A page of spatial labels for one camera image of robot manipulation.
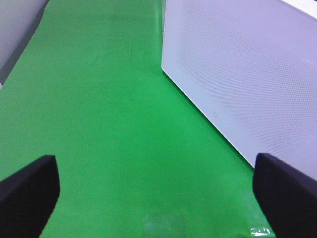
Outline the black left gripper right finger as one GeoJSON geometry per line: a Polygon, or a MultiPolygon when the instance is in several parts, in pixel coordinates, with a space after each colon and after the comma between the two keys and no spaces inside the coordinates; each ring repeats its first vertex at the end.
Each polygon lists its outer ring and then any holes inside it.
{"type": "Polygon", "coordinates": [[[259,153],[252,189],[278,238],[317,236],[317,182],[279,158],[259,153]]]}

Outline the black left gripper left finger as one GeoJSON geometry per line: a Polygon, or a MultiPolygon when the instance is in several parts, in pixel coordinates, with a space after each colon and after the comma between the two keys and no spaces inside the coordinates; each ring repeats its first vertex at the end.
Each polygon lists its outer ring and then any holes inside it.
{"type": "Polygon", "coordinates": [[[38,238],[60,196],[54,155],[44,155],[0,182],[0,236],[38,238]]]}

